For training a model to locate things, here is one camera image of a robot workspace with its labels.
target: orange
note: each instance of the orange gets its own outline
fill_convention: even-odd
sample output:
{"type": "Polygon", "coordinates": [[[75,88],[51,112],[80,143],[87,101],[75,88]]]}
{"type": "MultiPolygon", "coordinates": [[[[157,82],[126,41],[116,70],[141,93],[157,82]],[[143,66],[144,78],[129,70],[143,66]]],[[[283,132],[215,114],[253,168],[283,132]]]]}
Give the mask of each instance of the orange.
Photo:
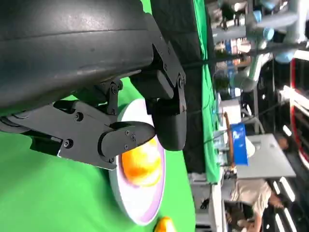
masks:
{"type": "Polygon", "coordinates": [[[156,139],[122,154],[122,167],[127,180],[137,186],[153,186],[161,178],[161,157],[156,139]]]}
{"type": "Polygon", "coordinates": [[[176,229],[172,219],[169,217],[164,217],[160,219],[154,232],[176,232],[176,229]]]}

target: screw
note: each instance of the screw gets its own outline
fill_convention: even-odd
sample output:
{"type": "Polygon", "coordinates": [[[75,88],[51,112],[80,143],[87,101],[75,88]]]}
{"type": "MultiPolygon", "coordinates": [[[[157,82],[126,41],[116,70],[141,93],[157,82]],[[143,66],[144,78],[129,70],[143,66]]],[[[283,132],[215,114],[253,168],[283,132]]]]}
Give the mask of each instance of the screw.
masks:
{"type": "Polygon", "coordinates": [[[115,95],[117,93],[117,89],[115,88],[115,86],[112,87],[112,93],[115,95]]]}
{"type": "Polygon", "coordinates": [[[72,139],[67,139],[66,141],[64,141],[63,146],[66,149],[70,149],[73,146],[73,140],[72,139]]]}
{"type": "Polygon", "coordinates": [[[74,118],[75,118],[76,121],[80,122],[80,121],[83,120],[84,115],[83,115],[82,113],[80,113],[80,112],[77,112],[77,113],[75,114],[74,118]]]}

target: green backdrop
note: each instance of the green backdrop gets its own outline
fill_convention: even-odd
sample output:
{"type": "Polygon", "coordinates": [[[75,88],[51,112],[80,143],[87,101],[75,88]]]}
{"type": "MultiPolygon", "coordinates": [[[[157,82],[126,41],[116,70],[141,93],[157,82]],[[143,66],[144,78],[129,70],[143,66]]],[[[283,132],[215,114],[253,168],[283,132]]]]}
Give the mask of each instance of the green backdrop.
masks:
{"type": "MultiPolygon", "coordinates": [[[[144,10],[151,12],[149,0],[144,10]]],[[[141,95],[128,78],[119,105],[141,95]]],[[[29,150],[23,135],[0,133],[1,232],[152,232],[119,210],[108,172],[29,150]]],[[[195,209],[182,152],[167,152],[165,193],[158,214],[173,219],[177,231],[195,230],[195,209]]]]}

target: robotic arm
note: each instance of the robotic arm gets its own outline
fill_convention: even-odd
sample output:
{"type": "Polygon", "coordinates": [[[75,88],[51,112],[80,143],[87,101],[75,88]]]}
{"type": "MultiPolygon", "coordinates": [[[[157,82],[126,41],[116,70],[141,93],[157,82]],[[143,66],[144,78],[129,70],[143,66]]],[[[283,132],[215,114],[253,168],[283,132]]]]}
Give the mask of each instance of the robotic arm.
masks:
{"type": "Polygon", "coordinates": [[[165,149],[184,147],[185,73],[139,0],[0,6],[0,131],[30,136],[31,149],[106,169],[156,134],[165,149]],[[117,122],[126,76],[154,128],[117,122]],[[69,95],[79,101],[60,100],[69,95]]]}

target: black cable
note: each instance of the black cable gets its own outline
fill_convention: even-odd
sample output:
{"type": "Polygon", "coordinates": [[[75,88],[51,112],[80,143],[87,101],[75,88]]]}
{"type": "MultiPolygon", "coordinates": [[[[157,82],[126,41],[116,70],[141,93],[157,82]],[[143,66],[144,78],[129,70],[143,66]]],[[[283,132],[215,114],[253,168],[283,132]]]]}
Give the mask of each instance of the black cable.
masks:
{"type": "Polygon", "coordinates": [[[301,43],[284,43],[280,45],[274,45],[270,47],[266,47],[264,49],[252,49],[251,51],[247,53],[241,53],[241,54],[228,54],[225,57],[222,58],[214,58],[211,60],[203,60],[199,62],[192,62],[192,63],[182,63],[182,67],[184,69],[194,69],[201,67],[206,64],[212,64],[212,63],[218,63],[228,60],[234,60],[234,59],[240,59],[244,57],[256,57],[257,55],[261,54],[267,54],[267,53],[281,53],[285,52],[291,49],[297,49],[297,50],[306,50],[307,48],[307,42],[301,42],[301,43]]]}
{"type": "MultiPolygon", "coordinates": [[[[268,111],[271,111],[271,110],[275,109],[276,107],[278,107],[278,106],[280,106],[280,105],[282,105],[281,102],[279,102],[279,103],[277,103],[277,104],[275,104],[275,105],[269,107],[268,109],[266,109],[266,110],[260,112],[259,114],[255,115],[255,116],[252,116],[252,117],[248,118],[248,119],[245,120],[245,121],[242,121],[242,122],[240,122],[240,123],[237,123],[236,125],[240,125],[240,124],[242,124],[242,123],[246,123],[247,121],[250,121],[250,120],[252,120],[252,119],[255,118],[255,117],[261,116],[261,115],[267,113],[268,111]]],[[[226,129],[226,130],[224,130],[221,134],[218,134],[217,136],[215,136],[215,137],[213,137],[213,138],[211,138],[211,139],[209,139],[209,140],[207,140],[207,141],[205,141],[205,142],[203,142],[203,143],[200,143],[200,144],[198,144],[198,145],[196,145],[196,146],[192,146],[192,147],[190,147],[190,148],[188,148],[188,149],[191,150],[191,149],[193,149],[193,148],[196,148],[196,147],[205,145],[205,144],[207,144],[207,143],[213,141],[214,139],[221,137],[222,135],[224,135],[224,134],[225,134],[226,132],[228,132],[229,130],[232,130],[232,128],[226,129]]]]}
{"type": "MultiPolygon", "coordinates": [[[[211,87],[209,88],[209,91],[211,91],[212,88],[213,88],[213,81],[214,81],[215,75],[216,75],[219,71],[222,71],[222,70],[223,70],[223,69],[218,69],[218,70],[216,70],[216,71],[214,72],[214,74],[212,75],[212,77],[211,77],[211,87]]],[[[211,102],[211,97],[210,97],[210,95],[209,95],[209,97],[208,97],[208,103],[206,104],[206,106],[204,106],[203,108],[201,108],[201,109],[199,109],[199,110],[187,112],[187,115],[193,115],[193,114],[197,114],[197,113],[202,112],[203,110],[207,109],[207,107],[209,106],[210,102],[211,102]]]]}

